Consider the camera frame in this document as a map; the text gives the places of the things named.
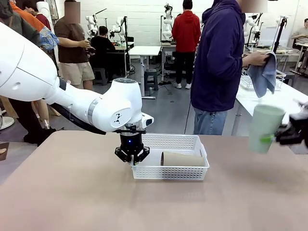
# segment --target navy hoodie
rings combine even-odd
[[[236,0],[215,0],[205,24],[192,79],[192,106],[221,112],[234,107],[240,84],[245,14]]]

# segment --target man in brown t-shirt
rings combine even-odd
[[[54,26],[54,32],[60,40],[59,62],[62,74],[73,86],[92,90],[92,80],[95,78],[86,52],[91,46],[78,24],[80,2],[66,0],[64,6],[65,16]]]

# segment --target white wall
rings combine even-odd
[[[160,41],[160,16],[165,14],[166,2],[173,6],[173,16],[182,12],[182,0],[79,0],[81,2],[81,25],[88,30],[85,17],[107,8],[97,15],[98,25],[104,25],[103,17],[107,17],[107,26],[112,28],[119,16],[128,17],[128,34],[133,36],[136,45],[158,45]],[[193,12],[201,18],[202,12],[211,7],[213,0],[193,0]],[[64,0],[56,0],[59,17],[64,15]],[[303,20],[308,18],[308,0],[279,0],[268,2],[268,13],[263,14],[261,22],[264,26],[275,25],[276,18],[288,15],[287,30],[290,34]]]

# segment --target blue jeans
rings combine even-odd
[[[194,130],[195,135],[217,135],[221,136],[227,117],[224,112],[205,112],[194,108]]]

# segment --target dish rack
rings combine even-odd
[[[286,74],[276,70],[276,86],[275,86],[275,91],[281,90],[281,85],[284,81],[284,78],[286,77]],[[254,86],[252,84],[250,76],[247,74],[246,70],[242,69],[242,77],[240,81],[240,86],[244,88],[245,90],[255,90]]]
[[[135,179],[148,180],[203,180],[209,163],[207,154],[199,136],[171,135],[171,134],[144,134],[143,144],[150,147],[150,154],[137,165],[131,168]],[[204,167],[160,166],[162,152],[173,152],[185,155],[204,157]]]

